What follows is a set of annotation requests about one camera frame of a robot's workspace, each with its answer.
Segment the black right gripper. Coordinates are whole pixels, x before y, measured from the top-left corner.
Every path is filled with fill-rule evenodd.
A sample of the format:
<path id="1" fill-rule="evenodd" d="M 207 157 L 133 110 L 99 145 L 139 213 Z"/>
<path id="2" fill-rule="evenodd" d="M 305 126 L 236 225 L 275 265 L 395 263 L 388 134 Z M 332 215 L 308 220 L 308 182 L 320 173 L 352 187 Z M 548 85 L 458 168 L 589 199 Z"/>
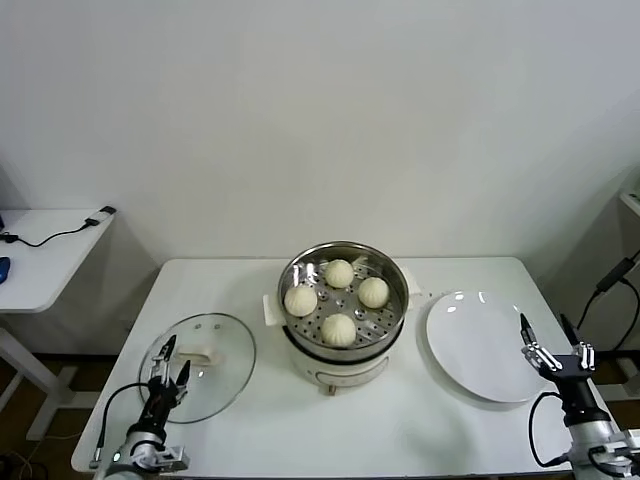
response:
<path id="1" fill-rule="evenodd" d="M 523 313 L 520 314 L 520 335 L 524 343 L 521 353 L 536 370 L 541 367 L 548 370 L 547 380 L 555 385 L 561 398 L 565 425 L 607 421 L 608 414 L 599 407 L 588 384 L 595 370 L 595 350 L 580 338 L 577 328 L 564 314 L 560 315 L 560 322 L 575 355 L 555 358 L 537 342 Z"/>

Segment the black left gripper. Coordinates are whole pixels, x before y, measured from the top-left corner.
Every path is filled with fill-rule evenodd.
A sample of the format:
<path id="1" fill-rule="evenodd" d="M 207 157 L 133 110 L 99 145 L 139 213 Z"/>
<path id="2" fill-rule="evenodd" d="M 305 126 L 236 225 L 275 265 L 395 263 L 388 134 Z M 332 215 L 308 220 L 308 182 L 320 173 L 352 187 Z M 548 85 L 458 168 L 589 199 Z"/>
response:
<path id="1" fill-rule="evenodd" d="M 148 399 L 142 410 L 142 423 L 148 425 L 165 425 L 172 409 L 178 406 L 187 393 L 190 378 L 191 361 L 182 366 L 175 382 L 168 383 L 169 363 L 176 344 L 176 335 L 171 335 L 160 351 L 152 358 L 152 377 L 160 377 L 161 382 L 149 382 Z"/>

